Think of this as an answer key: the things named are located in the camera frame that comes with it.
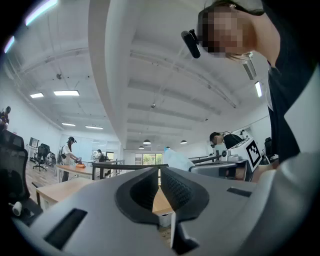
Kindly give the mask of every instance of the wooden floor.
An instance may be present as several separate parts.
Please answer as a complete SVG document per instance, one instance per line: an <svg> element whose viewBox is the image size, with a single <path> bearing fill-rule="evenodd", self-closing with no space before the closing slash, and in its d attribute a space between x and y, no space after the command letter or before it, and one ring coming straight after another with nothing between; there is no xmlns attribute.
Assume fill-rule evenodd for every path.
<svg viewBox="0 0 320 256"><path fill-rule="evenodd" d="M32 185L32 182L36 182L40 184L41 186L47 186L58 183L58 178L54 177L54 169L49 167L46 169L40 169L38 167L35 167L33 169L33 166L36 164L32 161L26 162L26 168L25 168L25 179L26 179L26 185L30 192L30 198L37 202L37 196L36 196L36 187Z"/></svg>
<svg viewBox="0 0 320 256"><path fill-rule="evenodd" d="M26 178L26 185L30 192L30 198L37 202L37 196L36 196L36 188L34 185L32 185L32 182L36 182L41 186L47 186L58 183L58 178L54 177L54 169L48 167L46 171L44 169L34 168L36 164L32 161L26 162L26 168L25 168L25 178ZM73 179L74 176L69 175L69 180ZM167 242L168 245L170 245L171 240L171 226L169 227L161 227L159 229L159 232L161 234L161 237Z"/></svg>

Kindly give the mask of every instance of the black shirt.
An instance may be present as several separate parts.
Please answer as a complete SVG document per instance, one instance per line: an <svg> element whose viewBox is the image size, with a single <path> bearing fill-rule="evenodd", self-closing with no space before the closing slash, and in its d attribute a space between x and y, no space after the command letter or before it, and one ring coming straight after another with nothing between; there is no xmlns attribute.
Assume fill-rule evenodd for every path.
<svg viewBox="0 0 320 256"><path fill-rule="evenodd" d="M232 148L233 146L237 145L239 142L242 142L243 140L234 134L226 134L223 136L224 144L227 149Z"/></svg>
<svg viewBox="0 0 320 256"><path fill-rule="evenodd" d="M308 84L317 61L304 50L301 43L302 33L296 29L295 23L288 16L288 13L292 12L291 8L287 6L282 9L282 6L277 6L279 1L274 5L270 2L264 0L262 4L265 13L279 32L280 52L275 67L269 68L268 82L273 108L273 111L269 109L269 113L272 153L279 155L281 163L300 152L284 116Z"/></svg>

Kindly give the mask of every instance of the railing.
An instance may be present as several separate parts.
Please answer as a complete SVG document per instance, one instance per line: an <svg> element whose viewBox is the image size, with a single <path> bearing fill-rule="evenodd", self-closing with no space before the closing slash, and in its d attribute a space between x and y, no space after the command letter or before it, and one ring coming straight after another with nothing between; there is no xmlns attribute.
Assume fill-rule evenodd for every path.
<svg viewBox="0 0 320 256"><path fill-rule="evenodd" d="M115 176L119 175L121 171L124 170L139 170L143 168L149 167L168 167L167 164L152 164L152 165L125 165L125 164L117 164L116 162L125 162L124 160L118 161L110 161L110 162L94 162L92 163L92 176L96 173L96 168L100 168L100 180L104 177L104 169L110 170L110 173L107 172L107 175L111 175L111 170L116 170Z"/></svg>
<svg viewBox="0 0 320 256"><path fill-rule="evenodd" d="M216 156L212 156L212 157L208 157L208 158L203 158L203 159L199 159L199 160L193 160L193 161L191 161L191 162L194 163L194 164L199 164L199 163L202 163L202 162L206 162L206 161L218 159L219 157L221 157L221 155L216 155Z"/></svg>
<svg viewBox="0 0 320 256"><path fill-rule="evenodd" d="M190 160L192 160L192 159L198 159L198 160L200 160L200 158L207 158L208 157L208 155L206 155L206 156L198 156L198 157L190 157L189 159Z"/></svg>

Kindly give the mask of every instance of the orange object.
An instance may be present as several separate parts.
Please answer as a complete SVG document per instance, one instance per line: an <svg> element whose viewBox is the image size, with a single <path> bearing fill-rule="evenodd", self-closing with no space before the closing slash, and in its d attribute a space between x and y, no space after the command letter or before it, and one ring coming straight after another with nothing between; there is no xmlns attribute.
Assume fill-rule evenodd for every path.
<svg viewBox="0 0 320 256"><path fill-rule="evenodd" d="M77 168L86 168L86 166L82 163L82 164L77 164L76 165Z"/></svg>

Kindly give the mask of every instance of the black pants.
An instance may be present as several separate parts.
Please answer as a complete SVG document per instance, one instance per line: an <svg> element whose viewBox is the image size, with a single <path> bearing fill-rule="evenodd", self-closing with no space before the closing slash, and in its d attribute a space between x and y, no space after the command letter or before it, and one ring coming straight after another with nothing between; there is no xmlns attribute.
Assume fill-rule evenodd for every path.
<svg viewBox="0 0 320 256"><path fill-rule="evenodd" d="M67 182L68 178L69 178L69 172L68 171L63 171L62 182Z"/></svg>

